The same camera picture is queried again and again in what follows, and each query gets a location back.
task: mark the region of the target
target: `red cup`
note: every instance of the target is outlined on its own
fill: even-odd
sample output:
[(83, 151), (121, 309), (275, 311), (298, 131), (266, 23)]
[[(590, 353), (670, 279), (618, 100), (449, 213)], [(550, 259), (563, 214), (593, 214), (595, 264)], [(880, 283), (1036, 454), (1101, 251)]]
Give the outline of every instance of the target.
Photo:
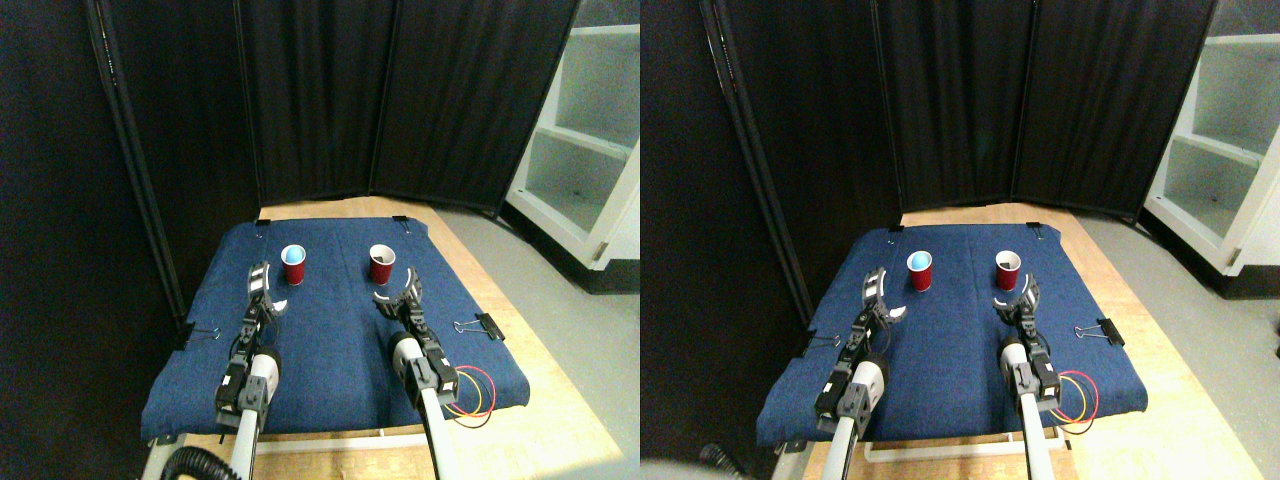
[[(288, 253), (289, 248), (293, 247), (298, 247), (298, 250), (302, 251), (302, 259), (298, 259), (298, 261), (291, 264), (288, 260), (285, 260), (285, 253)], [(288, 282), (291, 285), (301, 284), (302, 275), (306, 273), (305, 270), (307, 264), (307, 250), (302, 248), (301, 244), (291, 244), (288, 247), (284, 247), (284, 250), (280, 251), (280, 261), (284, 264), (284, 280)]]
[[(915, 269), (914, 264), (916, 255), (924, 256), (924, 268)], [(911, 270), (911, 287), (915, 287), (916, 292), (924, 292), (933, 285), (933, 255), (925, 251), (918, 251), (906, 257), (906, 269)]]
[(1018, 287), (1018, 270), (1023, 268), (1023, 259), (1011, 251), (996, 253), (996, 285), (1005, 292), (1012, 292)]
[(385, 244), (369, 248), (369, 279), (385, 285), (392, 279), (392, 266), (396, 265), (396, 251)]

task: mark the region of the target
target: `white shelf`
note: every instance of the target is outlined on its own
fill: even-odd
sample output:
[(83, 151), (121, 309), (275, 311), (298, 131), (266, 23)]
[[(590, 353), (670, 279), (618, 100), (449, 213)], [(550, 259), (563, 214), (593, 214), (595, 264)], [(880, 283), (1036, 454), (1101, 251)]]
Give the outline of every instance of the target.
[(640, 35), (640, 26), (607, 26), (607, 27), (579, 27), (568, 32), (572, 37), (589, 35)]
[(577, 131), (572, 131), (572, 129), (568, 129), (568, 128), (564, 128), (564, 127), (539, 125), (538, 131), (541, 132), (541, 133), (544, 133), (544, 134), (547, 134), (548, 137), (552, 137), (552, 138), (556, 138), (556, 140), (561, 140), (561, 141), (566, 141), (566, 142), (577, 145), (577, 146), (584, 147), (584, 148), (590, 148), (591, 151), (595, 151), (595, 152), (599, 152), (599, 154), (603, 154), (603, 155), (608, 155), (611, 157), (614, 157), (614, 159), (618, 159), (618, 160), (622, 160), (622, 161), (626, 161), (627, 160), (627, 155), (631, 155), (631, 148), (630, 147), (626, 147), (626, 146), (622, 146), (622, 145), (618, 145), (618, 143), (613, 143), (613, 142), (603, 140), (603, 138), (596, 138), (594, 136), (590, 136), (590, 134), (586, 134), (586, 133), (582, 133), (582, 132), (577, 132)]
[(1280, 61), (1280, 33), (1208, 37), (1204, 46), (1263, 61)]
[(1194, 146), (1201, 150), (1211, 151), (1213, 154), (1239, 161), (1254, 169), (1262, 164), (1261, 154), (1219, 140), (1213, 140), (1196, 133), (1175, 133), (1174, 137), (1183, 141), (1187, 145)]

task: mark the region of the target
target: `black wall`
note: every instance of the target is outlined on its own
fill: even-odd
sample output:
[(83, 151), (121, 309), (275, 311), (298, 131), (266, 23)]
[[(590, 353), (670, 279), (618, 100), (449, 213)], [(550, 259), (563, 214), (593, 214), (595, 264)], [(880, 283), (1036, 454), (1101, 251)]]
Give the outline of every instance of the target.
[(1135, 216), (1213, 0), (1039, 4), (1014, 197)]
[(232, 3), (104, 3), (187, 306), (223, 233), (257, 218)]
[(721, 443), (758, 476), (755, 417), (800, 342), (721, 95), (698, 6), (650, 4), (641, 29), (646, 166), (640, 242), (640, 454), (696, 462)]
[(577, 0), (398, 4), (370, 187), (495, 210), (538, 120)]
[(723, 6), (812, 314), (854, 241), (901, 218), (870, 3)]
[(241, 5), (262, 204), (367, 193), (394, 4)]
[(1030, 1), (881, 1), (902, 209), (1005, 201)]
[(0, 477), (133, 477), (173, 329), (84, 4), (0, 26)]

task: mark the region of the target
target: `wooden table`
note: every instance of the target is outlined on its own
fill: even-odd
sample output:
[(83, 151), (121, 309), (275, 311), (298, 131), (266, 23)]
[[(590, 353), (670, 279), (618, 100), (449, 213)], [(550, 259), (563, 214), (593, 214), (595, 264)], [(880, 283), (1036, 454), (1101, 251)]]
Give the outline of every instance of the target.
[[(262, 209), (262, 219), (314, 219), (408, 215), (428, 227), (428, 236), (458, 274), (462, 284), (507, 334), (507, 348), (529, 378), (526, 407), (503, 408), (479, 430), (449, 422), (449, 435), (462, 472), (468, 479), (527, 479), (564, 472), (585, 465), (622, 458), (617, 443), (577, 393), (550, 352), (525, 319), (498, 289), (471, 252), (435, 214), (422, 204), (383, 197), (328, 202), (297, 202)], [(385, 429), (387, 435), (421, 433), (421, 426)], [(378, 430), (332, 434), (262, 435), (262, 442), (375, 436)], [(223, 444), (218, 435), (187, 435), (186, 444), (200, 445), (230, 458), (234, 435)], [(430, 479), (428, 447), (375, 451), (259, 454), (255, 480), (270, 479)]]
[[(1124, 334), (1125, 351), (1147, 385), (1146, 412), (1100, 419), (1071, 449), (1051, 453), (1057, 479), (1261, 479), (1240, 440), (1204, 393), (1181, 356), (1160, 330), (1120, 273), (1069, 211), (1025, 204), (937, 209), (908, 214), (902, 224), (988, 224), (1039, 221), (1062, 233), (1062, 250), (1079, 270), (1102, 312)], [(934, 447), (989, 442), (983, 438), (893, 442)], [(813, 448), (805, 479), (818, 479), (831, 443)], [(858, 445), (850, 479), (1025, 479), (1025, 457), (998, 456), (896, 463), (868, 463)]]

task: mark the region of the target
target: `floor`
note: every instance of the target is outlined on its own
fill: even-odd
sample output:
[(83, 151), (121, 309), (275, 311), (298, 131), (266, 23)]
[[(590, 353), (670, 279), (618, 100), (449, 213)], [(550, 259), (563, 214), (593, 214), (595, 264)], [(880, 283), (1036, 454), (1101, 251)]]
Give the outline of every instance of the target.
[(1076, 212), (1267, 479), (1280, 480), (1280, 300), (1226, 301), (1140, 227)]
[(640, 460), (640, 296), (593, 296), (506, 224), (434, 205), (559, 362), (626, 456)]

